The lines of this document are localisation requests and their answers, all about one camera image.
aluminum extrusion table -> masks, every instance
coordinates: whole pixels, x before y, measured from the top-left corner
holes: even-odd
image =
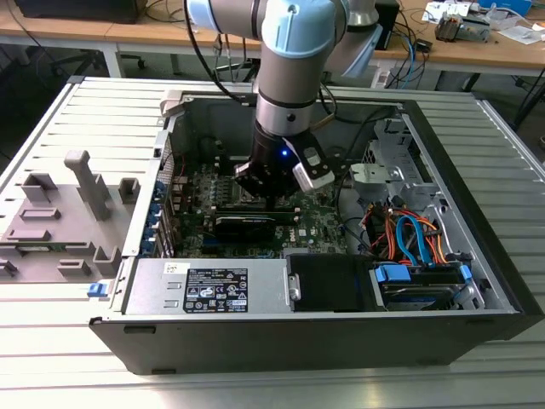
[[[24,194],[18,183],[30,171],[47,171],[56,183],[75,182],[62,163],[71,148],[89,150],[91,170],[106,183],[143,177],[162,129],[158,104],[163,92],[212,87],[119,78],[68,84],[0,177],[0,232],[19,209]],[[545,308],[545,170],[490,104],[468,94],[332,91],[418,101]],[[545,323],[512,341],[482,345],[450,366],[138,377],[87,327],[101,308],[88,301],[87,289],[85,284],[0,284],[3,406],[545,407]]]

blue latch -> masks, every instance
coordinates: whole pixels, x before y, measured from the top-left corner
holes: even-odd
[[[462,277],[466,281],[468,281],[469,279],[471,279],[473,277],[471,275],[471,270],[465,264],[463,266],[460,266],[460,273],[462,273]]]
[[[89,286],[87,291],[87,297],[108,297],[107,292],[108,285],[103,283],[93,283]]]
[[[382,264],[375,269],[376,280],[384,281],[410,281],[409,269],[401,264]]]

barcode sticker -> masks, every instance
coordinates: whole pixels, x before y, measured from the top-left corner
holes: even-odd
[[[189,266],[189,262],[166,262],[163,274],[186,274]]]

power supply label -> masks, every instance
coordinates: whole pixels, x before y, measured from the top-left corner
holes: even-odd
[[[184,311],[247,313],[247,268],[190,268],[187,270]]]

gray bracket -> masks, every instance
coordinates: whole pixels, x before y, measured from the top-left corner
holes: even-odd
[[[119,182],[118,191],[124,205],[134,205],[140,193],[140,183],[135,177],[125,177]]]
[[[85,260],[59,260],[59,265],[57,269],[64,276],[74,276],[74,275],[90,275],[91,269]]]
[[[17,240],[17,241],[48,241],[51,239],[51,233],[45,229],[36,229],[36,230],[12,230],[8,236],[7,240]]]
[[[41,209],[23,209],[19,214],[19,217],[25,222],[32,222],[35,220],[59,220],[60,212],[59,209],[55,207]]]
[[[0,260],[0,276],[9,275],[10,277],[14,277],[16,273],[17,273],[16,266],[14,266],[8,260]]]
[[[103,276],[115,277],[118,274],[119,265],[121,265],[121,251],[115,246],[112,255],[108,258],[102,247],[99,247],[96,249],[93,263]]]
[[[31,173],[21,186],[26,197],[34,205],[47,205],[49,198],[46,192],[56,188],[57,186],[47,173]]]
[[[74,172],[81,190],[79,191],[84,200],[89,204],[97,221],[106,220],[110,217],[110,211],[106,207],[105,193],[106,185],[100,176],[94,177],[89,168],[89,152],[68,151],[65,156],[65,166]]]
[[[66,252],[71,256],[93,256],[95,251],[95,245],[90,241],[85,245],[68,245],[66,247]]]

